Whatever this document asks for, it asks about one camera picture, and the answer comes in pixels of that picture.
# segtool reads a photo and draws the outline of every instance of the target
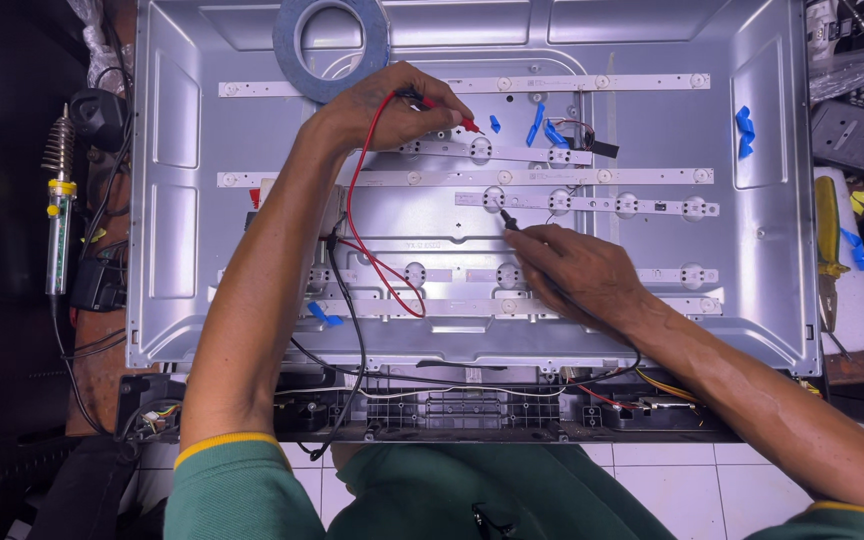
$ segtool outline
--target green shirt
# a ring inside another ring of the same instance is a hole
[[[543,444],[369,445],[338,472],[355,500],[326,532],[277,446],[236,433],[186,448],[165,538],[479,540],[473,505],[496,525],[515,521],[511,538],[673,538],[581,447]],[[813,507],[750,539],[864,539],[863,508]]]

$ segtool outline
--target yellow stripe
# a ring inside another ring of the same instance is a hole
[[[184,449],[178,455],[178,457],[175,458],[174,468],[178,469],[179,465],[182,464],[183,461],[186,461],[193,454],[196,454],[203,450],[207,450],[209,448],[217,447],[220,444],[237,443],[240,441],[265,441],[267,443],[275,445],[275,448],[278,448],[278,451],[282,454],[282,459],[285,460],[285,467],[289,471],[292,471],[292,465],[289,464],[289,458],[285,456],[285,450],[283,450],[282,446],[279,445],[279,441],[276,440],[276,437],[271,436],[269,433],[261,433],[258,431],[226,433],[225,435],[216,435],[214,437],[209,437],[207,439],[198,441],[194,445]]]
[[[813,502],[805,511],[812,510],[851,510],[853,512],[864,512],[864,506],[849,504],[848,502],[835,502],[833,500],[820,500]]]

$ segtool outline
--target tape roll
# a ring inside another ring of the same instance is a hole
[[[365,51],[342,79],[323,79],[306,68],[302,58],[302,30],[325,8],[339,8],[362,25]],[[329,103],[340,92],[389,64],[389,18],[378,0],[283,0],[271,36],[275,60],[282,74],[299,92],[318,103]]]

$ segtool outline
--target white foam block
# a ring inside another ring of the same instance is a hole
[[[816,167],[815,178],[820,176],[830,177],[835,183],[835,195],[839,203],[839,226],[858,235],[857,215],[849,201],[851,195],[845,175],[833,167]],[[852,244],[844,237],[839,241],[839,263],[845,264],[851,270],[835,281],[835,291],[839,297],[835,338],[838,338],[849,352],[864,351],[864,272],[856,268]],[[834,341],[825,333],[822,334],[822,350],[829,355],[839,352]]]

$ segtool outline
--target person's right hand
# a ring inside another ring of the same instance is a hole
[[[642,285],[629,255],[616,244],[558,225],[505,231],[525,280],[546,306],[591,328],[597,322],[557,293],[565,293],[622,333],[642,321],[655,297]]]

